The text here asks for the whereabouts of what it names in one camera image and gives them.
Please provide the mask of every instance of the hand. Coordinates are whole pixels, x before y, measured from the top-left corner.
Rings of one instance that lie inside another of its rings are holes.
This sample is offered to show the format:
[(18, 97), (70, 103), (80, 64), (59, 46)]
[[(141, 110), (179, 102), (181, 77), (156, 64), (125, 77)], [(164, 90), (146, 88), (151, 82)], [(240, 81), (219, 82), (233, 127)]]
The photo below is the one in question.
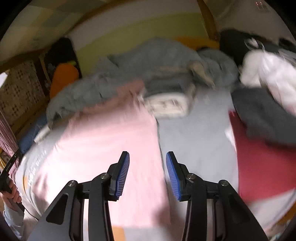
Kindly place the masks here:
[(12, 180), (10, 180), (9, 182), (9, 187), (11, 189), (11, 193), (4, 191), (1, 193), (1, 198), (3, 199), (3, 202), (5, 202), (7, 207), (16, 211), (16, 209), (9, 202), (8, 198), (12, 199), (15, 203), (21, 203), (22, 198), (20, 196), (20, 192), (17, 190), (17, 186), (13, 183)]

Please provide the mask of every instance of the pillow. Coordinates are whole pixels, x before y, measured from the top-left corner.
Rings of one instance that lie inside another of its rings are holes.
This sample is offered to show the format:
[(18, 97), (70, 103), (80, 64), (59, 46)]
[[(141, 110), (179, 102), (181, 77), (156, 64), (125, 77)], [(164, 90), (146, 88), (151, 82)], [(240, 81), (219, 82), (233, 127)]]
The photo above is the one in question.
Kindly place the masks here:
[(205, 39), (205, 38), (193, 38), (193, 37), (176, 37), (176, 41), (182, 43), (188, 48), (197, 50), (202, 47), (209, 47), (212, 49), (219, 49), (219, 42)]
[(34, 143), (34, 138), (39, 130), (47, 124), (46, 114), (40, 115), (36, 122), (31, 126), (27, 133), (18, 141), (18, 146), (22, 155), (24, 155)]
[(78, 70), (71, 64), (59, 64), (54, 72), (49, 96), (54, 98), (64, 87), (79, 79)]

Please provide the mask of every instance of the person's arm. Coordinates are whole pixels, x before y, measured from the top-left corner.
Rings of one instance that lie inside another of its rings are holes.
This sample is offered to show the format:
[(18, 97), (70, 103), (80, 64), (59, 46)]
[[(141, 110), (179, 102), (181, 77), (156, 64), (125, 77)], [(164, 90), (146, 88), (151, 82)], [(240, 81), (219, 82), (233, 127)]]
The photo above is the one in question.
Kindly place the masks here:
[(4, 202), (3, 217), (8, 226), (14, 232), (14, 234), (18, 237), (18, 239), (24, 240), (24, 213), (19, 209), (17, 205), (12, 205), (8, 200), (8, 198), (10, 198), (11, 200), (13, 200), (14, 203), (21, 203), (22, 198), (12, 180), (10, 180), (9, 187), (12, 190), (11, 194), (8, 192), (1, 193), (1, 198)]

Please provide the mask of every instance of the yellow cushion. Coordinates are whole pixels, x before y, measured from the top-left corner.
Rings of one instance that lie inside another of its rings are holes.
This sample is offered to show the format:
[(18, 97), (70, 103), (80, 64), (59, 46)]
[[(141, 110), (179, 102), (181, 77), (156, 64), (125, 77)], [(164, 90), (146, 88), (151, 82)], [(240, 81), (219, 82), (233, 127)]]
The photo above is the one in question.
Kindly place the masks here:
[(198, 49), (202, 47), (209, 47), (213, 49), (219, 49), (219, 42), (210, 40), (210, 39), (203, 39), (203, 38), (192, 38), (192, 37), (177, 37), (175, 38), (178, 42), (184, 44), (185, 46), (191, 49)]

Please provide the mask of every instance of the white cloth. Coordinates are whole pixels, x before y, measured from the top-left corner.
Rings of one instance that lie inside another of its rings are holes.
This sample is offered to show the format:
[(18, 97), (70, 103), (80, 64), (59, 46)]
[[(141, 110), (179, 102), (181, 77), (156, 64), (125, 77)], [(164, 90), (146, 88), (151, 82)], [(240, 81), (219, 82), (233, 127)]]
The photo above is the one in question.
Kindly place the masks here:
[(267, 87), (274, 99), (296, 116), (296, 68), (284, 58), (263, 50), (246, 54), (240, 76), (248, 87)]

